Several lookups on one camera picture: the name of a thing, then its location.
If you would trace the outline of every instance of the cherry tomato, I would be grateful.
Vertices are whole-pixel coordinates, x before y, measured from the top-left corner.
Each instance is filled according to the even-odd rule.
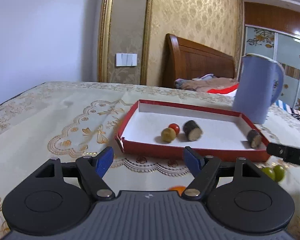
[[[169,125],[169,128],[172,128],[172,129],[176,132],[176,135],[178,135],[179,132],[180,132],[180,127],[179,127],[179,125],[177,125],[176,123],[170,124],[170,125]]]

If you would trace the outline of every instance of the gray gripper housing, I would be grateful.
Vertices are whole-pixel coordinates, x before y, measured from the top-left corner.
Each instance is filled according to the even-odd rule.
[[[69,231],[53,236],[12,231],[4,239],[293,240],[284,230],[263,236],[233,232],[214,221],[200,202],[184,200],[176,191],[121,191],[114,200],[98,202],[88,217]]]

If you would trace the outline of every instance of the embroidered tablecloth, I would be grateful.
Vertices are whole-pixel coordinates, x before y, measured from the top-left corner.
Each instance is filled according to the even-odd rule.
[[[139,85],[48,82],[0,106],[0,237],[9,229],[2,215],[3,198],[52,156],[71,162],[83,155],[114,147],[115,160],[104,176],[119,190],[167,190],[187,186],[193,179],[181,161],[126,156],[114,133],[130,106],[139,99],[231,109],[233,98],[208,93]],[[269,141],[300,147],[300,122],[272,105],[267,120],[258,125]],[[300,238],[300,167],[271,157],[262,165],[287,168],[280,185],[296,205],[289,232]],[[78,185],[76,179],[65,179]],[[220,180],[221,184],[229,179]]]

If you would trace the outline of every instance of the blue pitcher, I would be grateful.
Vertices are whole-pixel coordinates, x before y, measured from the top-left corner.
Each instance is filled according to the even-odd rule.
[[[245,114],[253,123],[263,124],[269,106],[281,93],[284,70],[277,61],[258,54],[249,53],[242,60],[243,72],[232,110]],[[278,87],[272,95],[276,72]]]

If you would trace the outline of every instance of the wall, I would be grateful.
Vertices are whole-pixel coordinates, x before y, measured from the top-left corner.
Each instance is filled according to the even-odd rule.
[[[147,0],[113,0],[108,54],[110,83],[140,84]],[[115,67],[116,53],[137,53],[136,67]]]
[[[161,85],[167,33],[220,50],[238,63],[242,0],[153,0],[147,85]]]
[[[273,5],[245,2],[245,24],[300,35],[300,13]]]
[[[97,2],[0,0],[0,103],[47,81],[97,80]]]

